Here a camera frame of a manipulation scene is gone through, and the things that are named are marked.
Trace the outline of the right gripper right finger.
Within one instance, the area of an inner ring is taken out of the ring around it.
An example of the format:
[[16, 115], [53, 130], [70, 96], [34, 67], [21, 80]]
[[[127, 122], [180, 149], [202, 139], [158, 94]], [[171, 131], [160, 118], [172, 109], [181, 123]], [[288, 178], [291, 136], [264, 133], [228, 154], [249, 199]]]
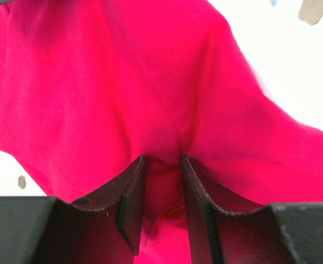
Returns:
[[182, 185], [193, 263], [323, 263], [323, 202], [251, 202], [187, 156]]

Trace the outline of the magenta t shirt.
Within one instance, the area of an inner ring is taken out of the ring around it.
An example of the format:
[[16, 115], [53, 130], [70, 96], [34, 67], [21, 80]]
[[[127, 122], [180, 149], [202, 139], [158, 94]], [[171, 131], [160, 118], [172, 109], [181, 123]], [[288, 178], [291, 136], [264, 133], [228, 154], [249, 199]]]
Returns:
[[323, 132], [268, 99], [207, 1], [0, 5], [0, 150], [73, 201], [149, 158], [138, 263], [190, 263], [181, 157], [259, 204], [323, 201]]

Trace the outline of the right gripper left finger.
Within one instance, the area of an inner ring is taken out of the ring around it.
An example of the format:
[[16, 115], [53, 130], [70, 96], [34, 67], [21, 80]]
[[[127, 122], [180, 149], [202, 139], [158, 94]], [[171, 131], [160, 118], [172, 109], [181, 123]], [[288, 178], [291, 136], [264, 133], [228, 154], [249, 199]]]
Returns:
[[140, 250], [147, 159], [72, 203], [0, 197], [0, 263], [133, 263]]

